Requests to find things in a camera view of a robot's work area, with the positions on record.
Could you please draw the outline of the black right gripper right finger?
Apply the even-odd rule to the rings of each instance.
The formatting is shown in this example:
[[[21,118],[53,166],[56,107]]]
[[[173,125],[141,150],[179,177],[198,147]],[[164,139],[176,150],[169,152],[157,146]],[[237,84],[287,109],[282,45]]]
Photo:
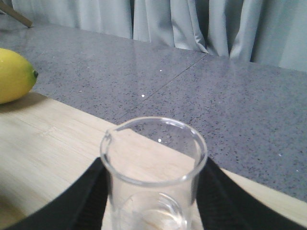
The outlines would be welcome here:
[[[208,158],[199,174],[196,202],[206,230],[303,230],[262,204]]]

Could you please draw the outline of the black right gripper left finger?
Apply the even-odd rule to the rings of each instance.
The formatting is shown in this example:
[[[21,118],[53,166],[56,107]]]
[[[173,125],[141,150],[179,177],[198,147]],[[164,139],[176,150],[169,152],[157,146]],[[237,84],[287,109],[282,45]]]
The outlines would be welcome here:
[[[8,230],[100,230],[106,209],[107,172],[99,158],[52,202]]]

